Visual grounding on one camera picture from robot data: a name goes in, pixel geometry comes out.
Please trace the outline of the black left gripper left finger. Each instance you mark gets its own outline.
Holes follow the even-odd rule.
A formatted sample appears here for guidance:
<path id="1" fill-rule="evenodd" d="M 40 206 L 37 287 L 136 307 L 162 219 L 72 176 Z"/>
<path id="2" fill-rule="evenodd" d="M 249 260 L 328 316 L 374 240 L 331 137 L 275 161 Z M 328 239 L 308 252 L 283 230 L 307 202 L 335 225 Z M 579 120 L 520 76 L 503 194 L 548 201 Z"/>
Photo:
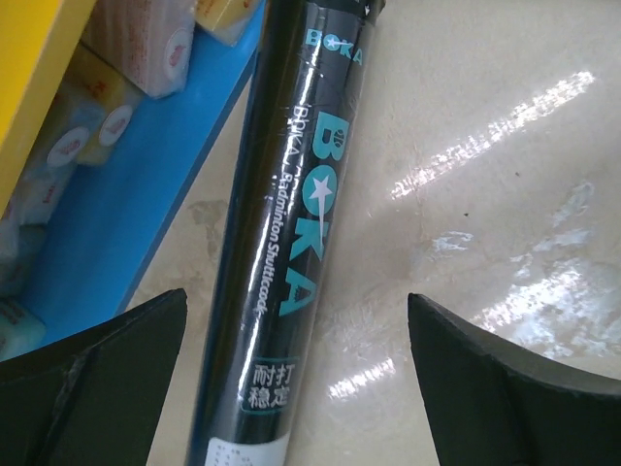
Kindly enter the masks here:
<path id="1" fill-rule="evenodd" d="M 186 318 L 173 289 L 3 362 L 2 464 L 146 464 Z"/>

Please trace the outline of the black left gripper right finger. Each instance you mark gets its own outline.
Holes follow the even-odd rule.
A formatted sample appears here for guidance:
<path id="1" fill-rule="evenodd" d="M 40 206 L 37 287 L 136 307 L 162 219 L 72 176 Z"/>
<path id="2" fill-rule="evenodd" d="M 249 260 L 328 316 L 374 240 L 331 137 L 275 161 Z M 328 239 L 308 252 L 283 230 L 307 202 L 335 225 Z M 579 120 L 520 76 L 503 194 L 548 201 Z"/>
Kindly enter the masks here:
<path id="1" fill-rule="evenodd" d="M 442 465 L 617 465 L 620 382 L 543 357 L 422 294 L 410 348 Z"/>

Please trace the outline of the black BOKA shuttlecock tube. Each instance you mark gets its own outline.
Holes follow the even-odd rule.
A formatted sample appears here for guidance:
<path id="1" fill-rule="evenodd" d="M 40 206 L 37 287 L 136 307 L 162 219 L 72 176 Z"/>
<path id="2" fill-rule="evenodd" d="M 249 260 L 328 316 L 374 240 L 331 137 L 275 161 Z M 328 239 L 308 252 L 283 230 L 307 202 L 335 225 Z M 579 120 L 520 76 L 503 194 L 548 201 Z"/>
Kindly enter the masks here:
<path id="1" fill-rule="evenodd" d="M 281 465 L 380 1 L 270 1 L 185 461 Z"/>

